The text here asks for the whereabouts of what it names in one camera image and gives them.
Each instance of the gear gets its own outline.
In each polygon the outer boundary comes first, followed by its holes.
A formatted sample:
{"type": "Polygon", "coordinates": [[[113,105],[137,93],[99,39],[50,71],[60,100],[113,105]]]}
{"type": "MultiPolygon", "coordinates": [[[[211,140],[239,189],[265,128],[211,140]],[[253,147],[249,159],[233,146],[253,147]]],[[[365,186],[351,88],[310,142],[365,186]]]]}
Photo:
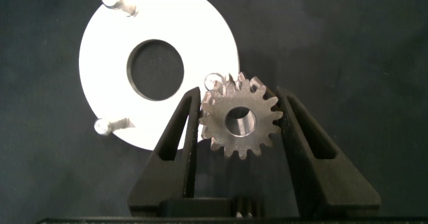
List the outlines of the gear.
{"type": "Polygon", "coordinates": [[[260,144],[272,146],[270,133],[279,134],[281,128],[273,124],[282,117],[282,112],[271,111],[278,98],[264,100],[266,86],[257,78],[246,79],[241,72],[235,82],[229,75],[225,82],[215,81],[214,88],[207,91],[202,101],[202,138],[211,139],[211,150],[222,146],[225,156],[234,151],[240,159],[247,157],[247,150],[260,155],[260,144]]]}

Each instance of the screw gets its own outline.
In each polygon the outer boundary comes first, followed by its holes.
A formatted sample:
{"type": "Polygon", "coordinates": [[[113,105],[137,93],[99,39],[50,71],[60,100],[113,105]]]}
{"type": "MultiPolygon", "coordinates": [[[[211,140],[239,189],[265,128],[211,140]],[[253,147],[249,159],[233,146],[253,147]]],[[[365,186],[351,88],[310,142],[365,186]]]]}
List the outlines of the screw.
{"type": "Polygon", "coordinates": [[[128,17],[133,16],[135,17],[138,13],[138,10],[136,8],[136,5],[131,4],[127,0],[101,0],[102,4],[106,6],[109,9],[113,10],[122,10],[123,12],[128,14],[128,17]]]}
{"type": "Polygon", "coordinates": [[[203,83],[205,85],[205,88],[208,91],[211,91],[214,88],[214,84],[216,81],[221,82],[222,84],[226,82],[225,78],[221,74],[212,73],[205,77],[203,83]]]}
{"type": "Polygon", "coordinates": [[[105,118],[99,118],[95,121],[94,124],[95,131],[103,136],[107,136],[116,130],[128,127],[130,127],[130,124],[129,119],[127,118],[119,119],[116,121],[109,121],[105,118]]]}

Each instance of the black clamp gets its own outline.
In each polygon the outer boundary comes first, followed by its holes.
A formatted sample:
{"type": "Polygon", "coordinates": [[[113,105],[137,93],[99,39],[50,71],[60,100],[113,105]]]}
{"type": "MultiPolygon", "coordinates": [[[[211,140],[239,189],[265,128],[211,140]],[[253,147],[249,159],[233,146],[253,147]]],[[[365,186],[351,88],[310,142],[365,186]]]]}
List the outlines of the black clamp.
{"type": "MultiPolygon", "coordinates": [[[[372,217],[379,194],[293,93],[278,88],[279,124],[302,219],[372,217]]],[[[261,216],[250,199],[194,199],[199,88],[180,101],[128,198],[137,217],[261,216]],[[183,151],[178,143],[189,118],[183,151]]]]}

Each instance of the center hole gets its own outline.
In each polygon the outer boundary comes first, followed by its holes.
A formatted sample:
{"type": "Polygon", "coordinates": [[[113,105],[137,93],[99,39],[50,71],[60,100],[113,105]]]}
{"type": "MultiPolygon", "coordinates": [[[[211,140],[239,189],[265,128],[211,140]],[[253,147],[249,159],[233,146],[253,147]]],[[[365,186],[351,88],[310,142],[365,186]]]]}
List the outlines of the center hole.
{"type": "Polygon", "coordinates": [[[227,130],[238,137],[244,137],[251,134],[255,128],[255,115],[246,107],[233,108],[226,115],[227,130]]]}
{"type": "Polygon", "coordinates": [[[128,79],[132,87],[151,100],[165,100],[174,95],[180,88],[184,72],[178,51],[161,40],[139,44],[128,60],[128,79]]]}

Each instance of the gear tooth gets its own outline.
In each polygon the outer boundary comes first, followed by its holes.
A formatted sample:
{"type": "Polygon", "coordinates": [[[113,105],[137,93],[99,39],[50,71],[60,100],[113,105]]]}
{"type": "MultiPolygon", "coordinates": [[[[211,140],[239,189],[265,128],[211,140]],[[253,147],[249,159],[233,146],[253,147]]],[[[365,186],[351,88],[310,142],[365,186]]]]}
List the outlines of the gear tooth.
{"type": "Polygon", "coordinates": [[[202,117],[199,118],[199,124],[208,125],[209,124],[209,118],[208,117],[202,117]]]}
{"type": "Polygon", "coordinates": [[[274,120],[279,120],[280,118],[282,118],[283,115],[284,114],[282,114],[281,111],[275,111],[275,112],[272,112],[269,115],[269,117],[272,118],[272,121],[274,121],[274,120]]]}
{"type": "Polygon", "coordinates": [[[217,90],[218,92],[222,92],[223,89],[223,83],[220,81],[215,80],[214,81],[214,86],[212,90],[217,90]]]}
{"type": "Polygon", "coordinates": [[[243,81],[244,79],[246,79],[245,74],[243,74],[243,72],[240,72],[238,74],[238,80],[243,81]]]}
{"type": "Polygon", "coordinates": [[[265,95],[265,93],[266,93],[266,86],[265,85],[259,86],[254,92],[254,94],[257,94],[258,96],[261,96],[261,97],[263,97],[265,95]]]}
{"type": "Polygon", "coordinates": [[[211,111],[213,111],[213,106],[208,104],[208,103],[202,103],[201,104],[201,108],[203,111],[206,111],[208,113],[210,113],[211,111]]]}
{"type": "Polygon", "coordinates": [[[226,92],[225,94],[233,94],[236,90],[235,84],[233,84],[232,82],[227,82],[226,83],[226,92]]]}
{"type": "Polygon", "coordinates": [[[231,74],[229,74],[229,81],[235,83],[235,80],[233,80],[233,77],[231,74]]]}
{"type": "Polygon", "coordinates": [[[245,91],[250,91],[251,90],[251,85],[249,84],[249,80],[244,80],[242,82],[241,89],[245,90],[245,91]]]}
{"type": "Polygon", "coordinates": [[[219,99],[219,98],[221,98],[222,97],[222,93],[223,92],[223,87],[222,87],[222,89],[221,90],[212,90],[211,91],[211,94],[213,95],[213,101],[215,102],[215,99],[219,99]]]}
{"type": "Polygon", "coordinates": [[[229,158],[230,156],[232,156],[233,154],[233,149],[232,148],[226,148],[225,146],[225,157],[229,158]]]}
{"type": "Polygon", "coordinates": [[[269,107],[271,108],[272,106],[275,106],[276,103],[278,103],[278,97],[272,97],[272,98],[268,98],[267,100],[265,100],[266,103],[269,105],[269,107]]]}
{"type": "Polygon", "coordinates": [[[271,130],[269,131],[269,133],[281,134],[281,132],[282,132],[282,129],[279,126],[272,124],[271,130]]]}
{"type": "Polygon", "coordinates": [[[208,128],[208,126],[204,126],[203,127],[203,129],[202,129],[202,133],[201,133],[201,137],[203,138],[203,139],[209,139],[209,138],[211,138],[211,137],[213,137],[213,133],[211,133],[210,131],[209,131],[209,128],[208,128]]]}
{"type": "Polygon", "coordinates": [[[253,151],[253,153],[254,153],[256,156],[261,155],[261,149],[260,149],[260,147],[259,147],[259,146],[252,148],[252,149],[251,149],[251,151],[253,151]]]}
{"type": "Polygon", "coordinates": [[[202,103],[209,103],[212,97],[213,95],[211,94],[211,91],[206,91],[205,95],[203,96],[202,103]]]}
{"type": "Polygon", "coordinates": [[[211,150],[218,150],[222,147],[216,138],[211,138],[211,150]]]}
{"type": "Polygon", "coordinates": [[[270,137],[267,137],[264,141],[263,144],[268,146],[268,147],[272,147],[274,145],[274,142],[272,141],[272,139],[270,137]]]}
{"type": "Polygon", "coordinates": [[[241,150],[241,151],[239,151],[239,158],[241,160],[245,160],[247,158],[247,150],[241,150]]]}
{"type": "Polygon", "coordinates": [[[263,85],[263,83],[259,80],[259,78],[257,77],[253,77],[250,81],[249,84],[251,85],[251,91],[255,92],[260,86],[263,85]]]}

